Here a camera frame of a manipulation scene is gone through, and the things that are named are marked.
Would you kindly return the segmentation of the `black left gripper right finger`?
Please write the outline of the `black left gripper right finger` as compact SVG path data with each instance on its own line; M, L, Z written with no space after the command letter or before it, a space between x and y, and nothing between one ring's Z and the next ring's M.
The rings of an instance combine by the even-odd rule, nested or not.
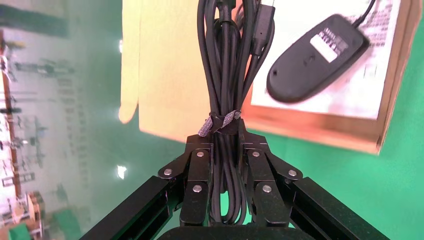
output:
M241 162L252 221L270 240L384 240L386 236L293 165L240 121Z

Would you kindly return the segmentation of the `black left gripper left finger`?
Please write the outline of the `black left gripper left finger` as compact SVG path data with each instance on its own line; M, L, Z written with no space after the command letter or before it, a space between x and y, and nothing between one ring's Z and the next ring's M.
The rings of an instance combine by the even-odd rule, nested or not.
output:
M83 240L182 240L210 221L213 144L189 136L182 155L114 208Z

